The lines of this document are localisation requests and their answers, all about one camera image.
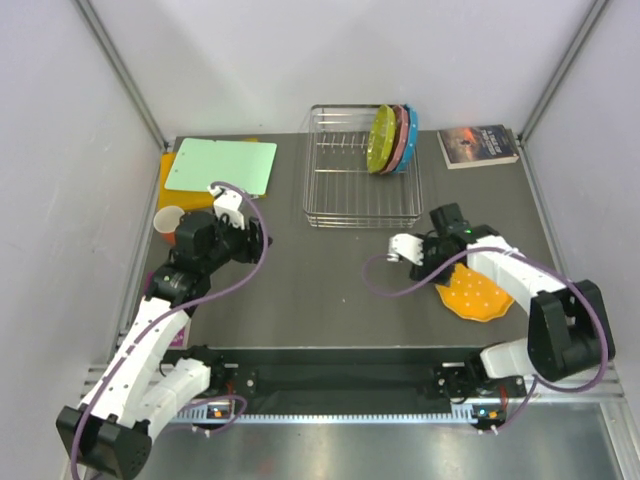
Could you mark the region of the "orange polka dot plate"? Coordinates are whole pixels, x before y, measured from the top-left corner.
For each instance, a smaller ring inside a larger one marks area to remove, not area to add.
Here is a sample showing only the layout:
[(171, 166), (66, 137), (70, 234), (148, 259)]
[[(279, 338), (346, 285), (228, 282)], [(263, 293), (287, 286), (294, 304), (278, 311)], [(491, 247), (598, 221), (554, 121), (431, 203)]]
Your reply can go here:
[(458, 317), (487, 323), (503, 317), (514, 299), (494, 281), (458, 263), (448, 286), (436, 285), (443, 305)]

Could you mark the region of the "metal wire dish rack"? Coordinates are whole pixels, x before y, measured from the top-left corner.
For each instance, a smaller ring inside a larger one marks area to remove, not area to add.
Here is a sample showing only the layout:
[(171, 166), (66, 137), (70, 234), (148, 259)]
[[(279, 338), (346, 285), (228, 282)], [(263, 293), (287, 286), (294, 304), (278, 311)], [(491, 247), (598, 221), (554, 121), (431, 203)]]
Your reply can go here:
[(401, 173), (370, 174), (369, 131), (380, 105), (311, 108), (303, 211), (314, 227), (412, 227), (423, 213), (417, 146)]

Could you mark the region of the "blue polka dot plate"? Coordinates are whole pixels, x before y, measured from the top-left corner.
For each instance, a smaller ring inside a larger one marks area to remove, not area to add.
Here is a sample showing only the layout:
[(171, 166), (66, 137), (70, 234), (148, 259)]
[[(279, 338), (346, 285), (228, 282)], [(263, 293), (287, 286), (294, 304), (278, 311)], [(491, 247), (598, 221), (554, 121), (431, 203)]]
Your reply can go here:
[(406, 148), (404, 150), (403, 157), (399, 165), (396, 167), (396, 169), (392, 173), (401, 173), (408, 169), (417, 146), (418, 126), (419, 126), (418, 114), (416, 110), (410, 105), (405, 104), (402, 106), (404, 106), (409, 113), (408, 140), (407, 140)]

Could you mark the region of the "green polka dot plate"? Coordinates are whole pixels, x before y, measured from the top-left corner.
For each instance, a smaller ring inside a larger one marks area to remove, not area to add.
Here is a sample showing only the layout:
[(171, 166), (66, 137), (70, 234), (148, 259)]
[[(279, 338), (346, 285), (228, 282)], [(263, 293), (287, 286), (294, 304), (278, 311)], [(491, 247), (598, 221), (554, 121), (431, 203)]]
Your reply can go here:
[(396, 130), (396, 116), (389, 105), (378, 107), (369, 131), (366, 165), (370, 174), (381, 172), (391, 155)]

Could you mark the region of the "pink polka dot plate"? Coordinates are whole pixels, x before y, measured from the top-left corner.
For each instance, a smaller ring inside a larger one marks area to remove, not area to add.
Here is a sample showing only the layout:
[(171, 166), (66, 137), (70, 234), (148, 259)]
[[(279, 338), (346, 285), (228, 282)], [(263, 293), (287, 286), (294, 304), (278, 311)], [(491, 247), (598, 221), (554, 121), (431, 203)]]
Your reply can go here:
[(393, 105), (392, 110), (396, 118), (396, 129), (394, 134), (391, 153), (381, 174), (390, 174), (399, 165), (404, 150), (406, 148), (409, 133), (409, 113), (402, 105)]

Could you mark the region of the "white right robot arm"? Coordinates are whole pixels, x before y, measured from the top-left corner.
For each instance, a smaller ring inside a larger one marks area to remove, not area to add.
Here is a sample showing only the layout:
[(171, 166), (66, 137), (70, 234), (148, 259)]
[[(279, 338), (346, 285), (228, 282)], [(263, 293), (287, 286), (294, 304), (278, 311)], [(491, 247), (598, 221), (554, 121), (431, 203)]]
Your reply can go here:
[(504, 377), (537, 374), (556, 382), (614, 359), (606, 307), (594, 282), (572, 282), (526, 259), (494, 228), (471, 225), (456, 203), (430, 217), (434, 234), (398, 234), (389, 242), (390, 252), (411, 262), (411, 279), (451, 286), (455, 269), (465, 266), (528, 316), (525, 338), (488, 346), (472, 358), (466, 380), (474, 393), (492, 394)]

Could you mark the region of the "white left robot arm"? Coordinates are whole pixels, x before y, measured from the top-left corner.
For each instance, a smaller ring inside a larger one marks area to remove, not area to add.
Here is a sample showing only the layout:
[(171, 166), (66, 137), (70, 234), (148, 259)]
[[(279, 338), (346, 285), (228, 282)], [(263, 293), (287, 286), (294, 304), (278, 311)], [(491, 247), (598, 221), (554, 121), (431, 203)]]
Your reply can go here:
[(55, 425), (72, 477), (86, 467), (116, 479), (134, 479), (159, 434), (199, 394), (216, 396), (227, 374), (211, 360), (180, 358), (156, 385), (150, 383), (174, 337), (202, 304), (246, 285), (257, 272), (219, 292), (212, 275), (230, 262), (260, 268), (272, 243), (260, 213), (237, 208), (185, 214), (176, 244), (152, 274), (131, 328), (100, 379)]

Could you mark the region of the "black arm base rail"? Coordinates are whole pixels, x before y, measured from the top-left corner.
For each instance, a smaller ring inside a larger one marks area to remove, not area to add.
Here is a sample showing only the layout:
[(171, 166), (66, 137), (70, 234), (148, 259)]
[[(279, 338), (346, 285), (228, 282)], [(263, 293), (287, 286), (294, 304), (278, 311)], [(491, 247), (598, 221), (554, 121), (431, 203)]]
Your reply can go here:
[(214, 385), (229, 382), (237, 374), (235, 387), (254, 381), (248, 388), (252, 395), (287, 390), (415, 389), (432, 398), (525, 396), (522, 375), (489, 379), (480, 371), (479, 352), (470, 347), (192, 346), (169, 351), (162, 362), (174, 365), (181, 358), (202, 360), (212, 366)]

